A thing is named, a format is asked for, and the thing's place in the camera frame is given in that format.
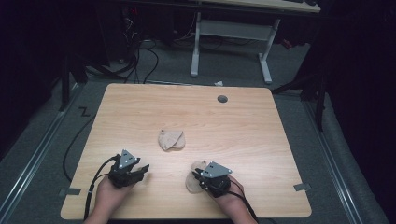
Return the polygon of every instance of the table top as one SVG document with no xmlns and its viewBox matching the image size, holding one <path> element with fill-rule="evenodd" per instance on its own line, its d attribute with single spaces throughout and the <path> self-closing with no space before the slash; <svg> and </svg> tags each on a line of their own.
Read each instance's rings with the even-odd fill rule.
<svg viewBox="0 0 396 224">
<path fill-rule="evenodd" d="M 299 12 L 320 12 L 318 5 L 309 6 L 306 2 L 295 3 L 284 0 L 201 0 L 202 2 L 231 4 L 245 7 L 265 7 L 272 9 L 291 10 Z"/>
<path fill-rule="evenodd" d="M 220 95 L 228 101 L 220 103 Z M 163 151 L 161 130 L 183 131 L 186 146 Z M 141 158 L 134 170 L 150 167 L 113 218 L 224 218 L 206 192 L 187 191 L 195 161 L 232 169 L 258 217 L 311 214 L 305 192 L 293 187 L 302 180 L 268 89 L 110 84 L 71 183 L 81 193 L 66 196 L 63 218 L 83 218 L 95 173 L 123 149 Z"/>
</svg>

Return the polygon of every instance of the hand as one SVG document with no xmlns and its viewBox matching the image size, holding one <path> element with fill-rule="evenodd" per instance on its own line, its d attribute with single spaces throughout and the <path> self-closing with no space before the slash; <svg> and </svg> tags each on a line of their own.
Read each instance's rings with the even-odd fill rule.
<svg viewBox="0 0 396 224">
<path fill-rule="evenodd" d="M 237 193 L 242 197 L 245 197 L 243 192 L 244 187 L 235 178 L 233 178 L 230 175 L 229 177 L 230 180 L 232 181 L 229 191 Z M 257 222 L 249 213 L 247 206 L 245 205 L 245 202 L 239 197 L 227 193 L 218 198 L 213 198 L 213 200 L 219 205 L 221 211 L 225 215 L 231 218 L 234 224 L 239 224 L 239 223 L 257 224 Z"/>
<path fill-rule="evenodd" d="M 95 207 L 84 223 L 107 223 L 133 187 L 134 184 L 117 189 L 106 175 L 97 188 Z"/>
</svg>

